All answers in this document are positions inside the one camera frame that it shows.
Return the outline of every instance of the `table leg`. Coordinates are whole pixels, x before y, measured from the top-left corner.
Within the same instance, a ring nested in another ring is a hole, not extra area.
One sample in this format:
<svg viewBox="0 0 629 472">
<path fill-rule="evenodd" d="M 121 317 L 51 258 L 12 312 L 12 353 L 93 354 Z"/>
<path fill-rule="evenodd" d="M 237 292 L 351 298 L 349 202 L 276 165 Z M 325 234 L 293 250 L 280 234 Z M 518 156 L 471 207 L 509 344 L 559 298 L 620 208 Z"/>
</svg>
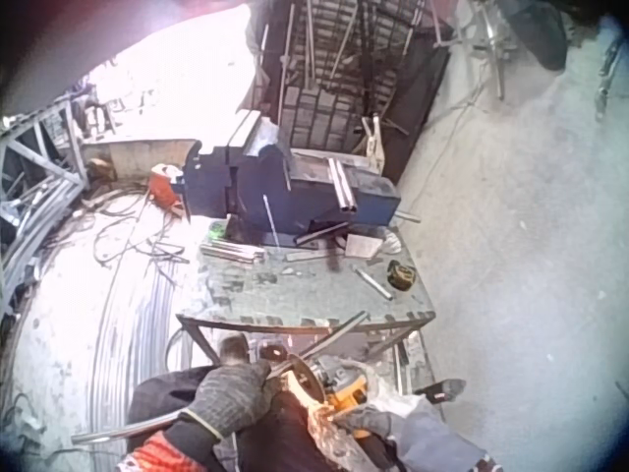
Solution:
<svg viewBox="0 0 629 472">
<path fill-rule="evenodd" d="M 200 350 L 203 352 L 203 354 L 205 354 L 212 361 L 212 364 L 215 366 L 220 365 L 218 354 L 216 354 L 216 351 L 209 344 L 209 341 L 203 335 L 203 333 L 200 332 L 199 326 L 181 315 L 177 315 L 177 320 L 179 320 L 179 323 L 181 323 L 184 331 L 190 335 L 190 337 L 196 344 L 199 345 Z"/>
</svg>

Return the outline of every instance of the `concrete floor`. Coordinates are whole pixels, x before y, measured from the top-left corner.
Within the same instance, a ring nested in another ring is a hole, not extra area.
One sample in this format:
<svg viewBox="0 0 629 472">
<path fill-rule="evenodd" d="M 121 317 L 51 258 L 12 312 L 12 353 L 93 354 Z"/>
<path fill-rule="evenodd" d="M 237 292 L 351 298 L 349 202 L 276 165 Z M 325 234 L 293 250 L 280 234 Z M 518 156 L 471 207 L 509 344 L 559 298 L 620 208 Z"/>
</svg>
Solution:
<svg viewBox="0 0 629 472">
<path fill-rule="evenodd" d="M 602 123 L 594 108 L 611 38 L 571 48 L 560 76 L 520 51 L 505 101 L 489 81 L 467 108 L 489 68 L 454 48 L 400 185 L 436 377 L 468 381 L 445 416 L 505 470 L 593 470 L 626 419 L 626 55 Z"/>
</svg>

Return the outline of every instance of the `person's leg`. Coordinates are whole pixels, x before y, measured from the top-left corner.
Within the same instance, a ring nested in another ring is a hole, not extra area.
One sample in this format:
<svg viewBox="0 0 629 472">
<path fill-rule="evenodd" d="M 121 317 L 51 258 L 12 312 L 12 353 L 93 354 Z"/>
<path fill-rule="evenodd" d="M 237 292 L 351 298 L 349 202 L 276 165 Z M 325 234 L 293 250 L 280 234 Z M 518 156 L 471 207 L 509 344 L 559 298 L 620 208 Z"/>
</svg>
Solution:
<svg viewBox="0 0 629 472">
<path fill-rule="evenodd" d="M 172 413 L 188 406 L 197 387 L 212 367 L 196 367 L 182 372 L 157 376 L 140 383 L 134 390 L 127 423 L 138 423 Z M 145 433 L 127 440 L 127 452 L 140 447 L 153 434 Z"/>
<path fill-rule="evenodd" d="M 128 423 L 137 423 L 172 413 L 188 406 L 197 387 L 212 367 L 194 368 L 149 379 L 134 391 Z M 127 451 L 141 446 L 154 432 L 129 438 Z M 214 450 L 226 469 L 233 451 L 231 439 Z M 241 472 L 330 472 L 330 467 L 308 432 L 306 410 L 292 393 L 281 392 L 272 401 L 269 412 L 251 428 L 238 435 Z"/>
</svg>

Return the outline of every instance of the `bench vise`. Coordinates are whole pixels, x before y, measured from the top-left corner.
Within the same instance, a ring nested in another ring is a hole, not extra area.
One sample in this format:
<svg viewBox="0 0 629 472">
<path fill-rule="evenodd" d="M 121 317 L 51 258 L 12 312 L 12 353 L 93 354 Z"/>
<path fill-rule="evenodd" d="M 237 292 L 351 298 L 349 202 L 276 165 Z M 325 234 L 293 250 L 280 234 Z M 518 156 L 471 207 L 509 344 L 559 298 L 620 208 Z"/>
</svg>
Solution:
<svg viewBox="0 0 629 472">
<path fill-rule="evenodd" d="M 395 186 L 380 175 L 334 157 L 294 155 L 258 111 L 239 111 L 211 152 L 201 146 L 189 151 L 173 189 L 188 215 L 230 214 L 228 236 L 236 241 L 270 244 L 264 196 L 285 246 L 294 245 L 295 235 L 334 223 L 386 226 L 400 203 Z"/>
</svg>

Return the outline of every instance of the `angle grinder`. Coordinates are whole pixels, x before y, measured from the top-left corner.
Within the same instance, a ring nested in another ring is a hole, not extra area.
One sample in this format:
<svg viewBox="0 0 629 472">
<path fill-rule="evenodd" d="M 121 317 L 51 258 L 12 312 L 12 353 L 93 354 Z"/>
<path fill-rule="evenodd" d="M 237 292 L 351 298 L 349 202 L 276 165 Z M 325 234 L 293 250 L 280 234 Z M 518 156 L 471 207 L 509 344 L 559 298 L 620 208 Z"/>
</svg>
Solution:
<svg viewBox="0 0 629 472">
<path fill-rule="evenodd" d="M 337 413 L 367 402 L 367 379 L 343 367 L 338 358 L 321 355 L 307 363 L 290 354 L 288 359 L 297 381 L 313 400 L 327 402 Z M 376 467 L 389 469 L 398 464 L 393 448 L 369 431 L 356 430 L 354 438 Z"/>
</svg>

